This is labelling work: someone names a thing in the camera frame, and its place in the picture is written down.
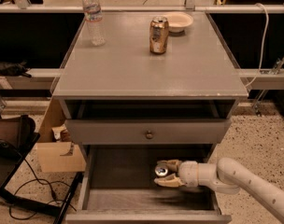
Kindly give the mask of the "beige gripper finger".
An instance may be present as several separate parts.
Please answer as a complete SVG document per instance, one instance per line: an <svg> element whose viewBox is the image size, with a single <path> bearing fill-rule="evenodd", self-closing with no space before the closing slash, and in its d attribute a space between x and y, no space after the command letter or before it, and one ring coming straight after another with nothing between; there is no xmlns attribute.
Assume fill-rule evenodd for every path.
<svg viewBox="0 0 284 224"><path fill-rule="evenodd" d="M158 161L157 169L163 172L177 172L180 164L180 160Z"/></svg>
<svg viewBox="0 0 284 224"><path fill-rule="evenodd" d="M178 176L175 174L168 175L166 177L158 177L154 179L154 182L161 187L178 188L184 185Z"/></svg>

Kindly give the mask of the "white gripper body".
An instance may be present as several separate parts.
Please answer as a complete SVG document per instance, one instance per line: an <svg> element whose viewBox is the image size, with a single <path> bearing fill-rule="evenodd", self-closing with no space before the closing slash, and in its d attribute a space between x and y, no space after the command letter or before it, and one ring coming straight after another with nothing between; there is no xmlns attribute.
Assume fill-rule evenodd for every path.
<svg viewBox="0 0 284 224"><path fill-rule="evenodd" d="M186 187L197 187L198 163L196 161L184 161L178 168L178 176Z"/></svg>

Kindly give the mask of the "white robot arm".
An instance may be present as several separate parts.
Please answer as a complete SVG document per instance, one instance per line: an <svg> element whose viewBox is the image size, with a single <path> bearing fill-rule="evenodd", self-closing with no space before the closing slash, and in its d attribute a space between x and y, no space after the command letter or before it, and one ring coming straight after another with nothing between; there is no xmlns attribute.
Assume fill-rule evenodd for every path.
<svg viewBox="0 0 284 224"><path fill-rule="evenodd" d="M208 187L215 192L236 194L243 189L284 224L284 190L252 173L231 158L217 164L197 161L158 161L154 182L162 187Z"/></svg>

